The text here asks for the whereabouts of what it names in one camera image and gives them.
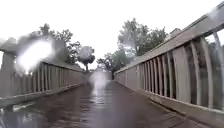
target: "wooden plank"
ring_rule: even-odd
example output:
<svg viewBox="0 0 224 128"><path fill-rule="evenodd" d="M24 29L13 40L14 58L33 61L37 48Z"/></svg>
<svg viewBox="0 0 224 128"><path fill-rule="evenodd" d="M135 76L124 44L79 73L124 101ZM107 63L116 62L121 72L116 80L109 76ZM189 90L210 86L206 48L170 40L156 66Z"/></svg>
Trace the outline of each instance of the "wooden plank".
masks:
<svg viewBox="0 0 224 128"><path fill-rule="evenodd" d="M163 86L163 80L162 80L162 67L161 67L161 61L160 58L157 57L157 63L158 63L158 70L159 70L159 94L162 96L162 86Z"/></svg>
<svg viewBox="0 0 224 128"><path fill-rule="evenodd" d="M148 83L148 86L149 86L149 91L151 92L151 89L152 89L152 87L151 87L151 68L150 68L150 62L148 61L147 62L147 67L148 67L148 81L149 81L149 83Z"/></svg>
<svg viewBox="0 0 224 128"><path fill-rule="evenodd" d="M215 41L217 43L218 47L218 57L220 60L220 65L221 65L221 78L222 78L222 110L224 110L224 56L223 56L223 48L221 46L218 34L216 32L213 33L215 37Z"/></svg>
<svg viewBox="0 0 224 128"><path fill-rule="evenodd" d="M145 67L144 67L144 63L142 64L142 89L145 90Z"/></svg>
<svg viewBox="0 0 224 128"><path fill-rule="evenodd" d="M208 72L208 107L213 108L213 76L212 76L211 58L208 50L208 44L202 37L201 37L201 44L205 53L205 61Z"/></svg>
<svg viewBox="0 0 224 128"><path fill-rule="evenodd" d="M49 78L48 78L48 70L47 70L47 64L44 64L44 69L45 69L45 71L44 71L44 77L45 77L45 87L46 87L46 90L48 90L48 80L49 80Z"/></svg>
<svg viewBox="0 0 224 128"><path fill-rule="evenodd" d="M154 63L154 75L155 75L155 93L159 94L159 90L158 90L158 78L157 78L157 65L156 65L156 58L153 59L153 63Z"/></svg>
<svg viewBox="0 0 224 128"><path fill-rule="evenodd" d="M44 90L44 64L40 66L41 67L41 87L42 87L42 91Z"/></svg>
<svg viewBox="0 0 224 128"><path fill-rule="evenodd" d="M164 84L164 96L167 97L167 77L166 77L166 64L165 64L165 55L162 56L163 64L163 84Z"/></svg>
<svg viewBox="0 0 224 128"><path fill-rule="evenodd" d="M137 65L136 72L137 72L138 87L140 88L141 87L140 65Z"/></svg>
<svg viewBox="0 0 224 128"><path fill-rule="evenodd" d="M169 82L170 82L170 98L173 98L173 71L171 66L170 55L167 52L168 68L169 68Z"/></svg>
<svg viewBox="0 0 224 128"><path fill-rule="evenodd" d="M150 68L151 68L151 86L152 86L152 92L155 93L153 60L150 60Z"/></svg>
<svg viewBox="0 0 224 128"><path fill-rule="evenodd" d="M41 69L40 67L37 70L37 86L38 86L38 92L41 92Z"/></svg>
<svg viewBox="0 0 224 128"><path fill-rule="evenodd" d="M148 91L148 67L147 62L144 63L145 66L145 90Z"/></svg>
<svg viewBox="0 0 224 128"><path fill-rule="evenodd" d="M196 74L196 81L197 81L197 105L201 105L201 77L200 77L200 68L199 68L199 61L198 61L198 54L196 48L191 42L191 48L194 58L194 67L195 67L195 74Z"/></svg>

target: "bridge deck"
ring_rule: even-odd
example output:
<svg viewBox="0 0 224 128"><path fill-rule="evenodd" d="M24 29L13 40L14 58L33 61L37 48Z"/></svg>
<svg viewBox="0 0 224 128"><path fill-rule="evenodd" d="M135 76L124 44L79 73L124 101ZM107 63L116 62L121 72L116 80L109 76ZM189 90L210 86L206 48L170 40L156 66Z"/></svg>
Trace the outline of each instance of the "bridge deck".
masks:
<svg viewBox="0 0 224 128"><path fill-rule="evenodd" d="M1 110L6 128L207 128L120 86L85 85Z"/></svg>

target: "railing post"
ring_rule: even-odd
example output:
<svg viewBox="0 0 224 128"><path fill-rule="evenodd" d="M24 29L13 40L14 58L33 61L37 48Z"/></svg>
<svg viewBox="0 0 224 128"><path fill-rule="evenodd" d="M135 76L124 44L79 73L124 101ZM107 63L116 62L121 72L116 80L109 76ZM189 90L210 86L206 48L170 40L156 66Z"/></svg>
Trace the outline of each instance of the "railing post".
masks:
<svg viewBox="0 0 224 128"><path fill-rule="evenodd" d="M218 57L220 60L221 65L221 78L222 78L222 110L224 110L224 56L223 56L223 49L218 37L218 34L216 32L213 33L215 37L215 41L218 46Z"/></svg>
<svg viewBox="0 0 224 128"><path fill-rule="evenodd" d="M166 77L166 64L165 64L165 55L162 56L163 64L163 83L164 83L164 96L167 97L167 77Z"/></svg>
<svg viewBox="0 0 224 128"><path fill-rule="evenodd" d="M150 60L150 69L151 69L151 86L152 86L152 93L155 93L154 88L154 66L153 66L153 60Z"/></svg>
<svg viewBox="0 0 224 128"><path fill-rule="evenodd" d="M144 63L144 67L145 67L145 90L148 91L148 67L147 67L147 63Z"/></svg>
<svg viewBox="0 0 224 128"><path fill-rule="evenodd" d="M169 68L170 98L173 98L173 71L172 71L169 52L167 52L167 61L168 61L168 68Z"/></svg>
<svg viewBox="0 0 224 128"><path fill-rule="evenodd" d="M147 67L148 67L148 87L149 87L149 88L148 88L148 89L149 89L148 91L151 92L151 89L152 89L152 88L151 88L151 85L152 85L152 84L151 84L151 68L150 68L150 63L149 63L149 61L147 61Z"/></svg>
<svg viewBox="0 0 224 128"><path fill-rule="evenodd" d="M204 38L201 38L201 45L205 53L205 61L208 71L208 107L213 108L213 78L212 78L212 64L208 50L208 44Z"/></svg>
<svg viewBox="0 0 224 128"><path fill-rule="evenodd" d="M195 74L196 74L196 80L197 80L197 105L201 105L201 77L200 77L200 68L199 68L199 61L198 61L198 54L196 51L196 48L191 42L191 48L194 58L194 67L195 67Z"/></svg>
<svg viewBox="0 0 224 128"><path fill-rule="evenodd" d="M138 88L140 88L141 87L140 65L137 65L136 73L137 73Z"/></svg>
<svg viewBox="0 0 224 128"><path fill-rule="evenodd" d="M156 94L159 94L158 92L158 76L157 76L157 65L156 65L156 58L153 59L153 63L154 63L154 73L155 73L155 88L156 88Z"/></svg>
<svg viewBox="0 0 224 128"><path fill-rule="evenodd" d="M157 57L157 63L158 63L158 69L159 69L159 94L162 96L162 86L163 86L163 80L162 80L162 67L161 67L161 61L160 58Z"/></svg>

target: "sky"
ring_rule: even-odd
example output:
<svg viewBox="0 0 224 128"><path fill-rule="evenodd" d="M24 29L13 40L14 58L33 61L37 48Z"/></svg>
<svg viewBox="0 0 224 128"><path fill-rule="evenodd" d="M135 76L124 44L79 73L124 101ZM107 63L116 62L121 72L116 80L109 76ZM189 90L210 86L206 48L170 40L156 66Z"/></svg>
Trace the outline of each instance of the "sky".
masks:
<svg viewBox="0 0 224 128"><path fill-rule="evenodd" d="M69 29L72 41L92 46L97 59L117 49L119 31L127 20L135 17L150 29L165 27L169 33L183 29L222 1L0 0L0 38L18 39L48 23L54 30ZM95 61L89 68L96 66Z"/></svg>

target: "railing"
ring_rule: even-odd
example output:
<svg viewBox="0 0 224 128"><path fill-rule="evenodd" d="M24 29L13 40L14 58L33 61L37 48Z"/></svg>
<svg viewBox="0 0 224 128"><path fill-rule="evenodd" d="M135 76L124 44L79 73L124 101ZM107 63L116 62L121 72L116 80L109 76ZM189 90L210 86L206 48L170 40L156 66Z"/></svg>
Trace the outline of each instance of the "railing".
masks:
<svg viewBox="0 0 224 128"><path fill-rule="evenodd" d="M0 107L64 91L85 81L81 69L65 63L43 62L32 74L21 76L15 70L14 60L14 54L3 52L0 65Z"/></svg>
<svg viewBox="0 0 224 128"><path fill-rule="evenodd" d="M224 126L224 3L115 73L150 99Z"/></svg>

